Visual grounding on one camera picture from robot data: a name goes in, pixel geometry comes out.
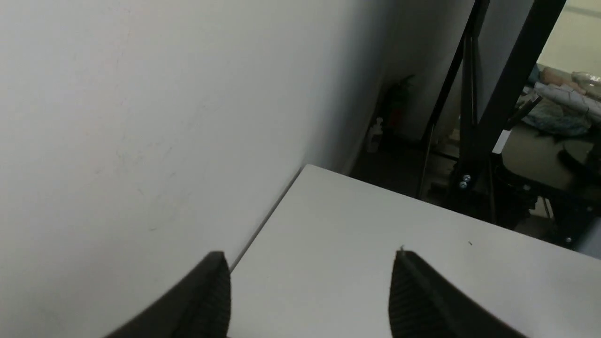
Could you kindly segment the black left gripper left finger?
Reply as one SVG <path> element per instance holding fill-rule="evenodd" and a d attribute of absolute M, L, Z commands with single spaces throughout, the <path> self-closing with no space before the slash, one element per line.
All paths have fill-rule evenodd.
<path fill-rule="evenodd" d="M 231 274 L 223 252 L 209 252 L 178 284 L 108 338 L 226 338 Z"/>

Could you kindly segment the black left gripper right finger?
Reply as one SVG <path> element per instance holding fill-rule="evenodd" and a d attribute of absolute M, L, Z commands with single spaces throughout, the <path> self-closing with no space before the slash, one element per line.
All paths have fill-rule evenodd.
<path fill-rule="evenodd" d="M 523 338 L 412 251 L 396 252 L 389 287 L 393 338 Z"/>

